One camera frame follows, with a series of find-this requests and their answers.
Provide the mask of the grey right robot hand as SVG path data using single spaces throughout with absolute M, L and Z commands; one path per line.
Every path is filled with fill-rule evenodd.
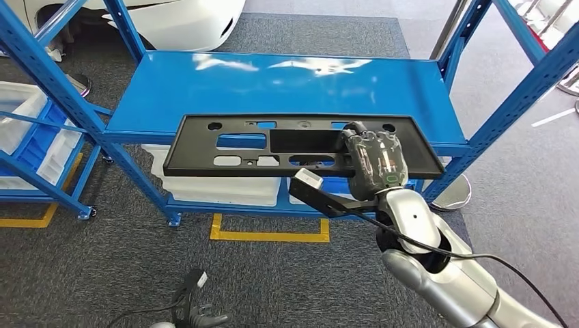
M 342 129 L 341 140 L 354 168 L 348 184 L 356 200 L 373 200 L 379 193 L 406 186 L 408 166 L 395 133 L 370 131 L 361 121 L 353 121 Z

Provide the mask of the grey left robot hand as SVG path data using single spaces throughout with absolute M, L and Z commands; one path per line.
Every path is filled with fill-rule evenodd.
M 217 327 L 231 321 L 229 314 L 213 316 L 212 308 L 211 303 L 191 307 L 188 313 L 189 326 L 194 328 Z

